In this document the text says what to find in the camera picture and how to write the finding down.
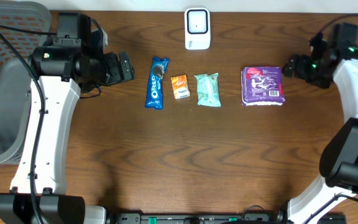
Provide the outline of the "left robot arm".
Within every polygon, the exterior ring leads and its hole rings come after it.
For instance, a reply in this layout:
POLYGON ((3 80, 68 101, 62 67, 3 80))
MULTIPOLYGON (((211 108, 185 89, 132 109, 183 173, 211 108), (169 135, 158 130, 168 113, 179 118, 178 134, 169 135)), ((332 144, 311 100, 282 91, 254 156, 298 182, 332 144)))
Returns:
POLYGON ((114 223, 102 206, 66 194, 70 125, 82 93, 134 79, 126 52, 37 47, 30 66, 31 106, 24 150, 8 193, 0 193, 4 223, 114 223))

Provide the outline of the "blue Oreo cookie pack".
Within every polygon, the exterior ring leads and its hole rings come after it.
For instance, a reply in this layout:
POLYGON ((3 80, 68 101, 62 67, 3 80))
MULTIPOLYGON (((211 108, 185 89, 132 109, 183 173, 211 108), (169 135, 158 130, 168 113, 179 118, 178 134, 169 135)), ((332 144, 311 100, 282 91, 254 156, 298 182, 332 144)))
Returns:
POLYGON ((147 83, 146 108, 153 108, 155 110, 163 109, 162 82, 169 62, 169 58, 153 57, 147 83))

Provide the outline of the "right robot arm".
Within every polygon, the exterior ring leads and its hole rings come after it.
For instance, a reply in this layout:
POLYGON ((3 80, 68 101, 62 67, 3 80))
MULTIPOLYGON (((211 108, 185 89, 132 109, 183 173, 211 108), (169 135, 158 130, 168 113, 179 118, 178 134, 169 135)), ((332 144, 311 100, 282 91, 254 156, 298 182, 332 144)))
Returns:
POLYGON ((340 94, 344 125, 324 148, 319 175, 279 210, 277 223, 318 223, 331 209, 358 196, 358 47, 353 40, 314 39, 309 57, 297 56, 285 66, 321 88, 334 83, 340 94))

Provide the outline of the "mint green wipes pack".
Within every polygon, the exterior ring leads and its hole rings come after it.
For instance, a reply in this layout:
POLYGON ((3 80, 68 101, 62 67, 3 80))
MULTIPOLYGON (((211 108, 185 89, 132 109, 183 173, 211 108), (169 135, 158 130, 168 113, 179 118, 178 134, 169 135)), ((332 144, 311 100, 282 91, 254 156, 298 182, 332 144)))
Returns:
POLYGON ((200 74, 195 75, 197 82, 198 105, 221 107, 218 85, 219 73, 212 75, 200 74))

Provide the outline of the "red purple pad pack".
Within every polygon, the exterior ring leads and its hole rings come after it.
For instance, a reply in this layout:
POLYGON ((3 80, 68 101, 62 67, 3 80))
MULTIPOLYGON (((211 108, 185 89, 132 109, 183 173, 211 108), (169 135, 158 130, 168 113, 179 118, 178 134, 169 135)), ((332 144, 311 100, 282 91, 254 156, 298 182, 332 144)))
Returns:
POLYGON ((241 71, 242 104, 281 106, 285 102, 280 67, 245 67, 241 71))

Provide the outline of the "orange tissue packet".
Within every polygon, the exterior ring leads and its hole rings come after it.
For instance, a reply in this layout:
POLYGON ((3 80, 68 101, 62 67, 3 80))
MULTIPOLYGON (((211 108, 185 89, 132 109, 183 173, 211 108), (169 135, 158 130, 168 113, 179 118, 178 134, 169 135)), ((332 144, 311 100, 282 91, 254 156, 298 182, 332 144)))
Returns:
POLYGON ((188 79, 186 75, 171 77, 171 83, 173 95, 176 100, 190 96, 190 89, 188 88, 188 79))

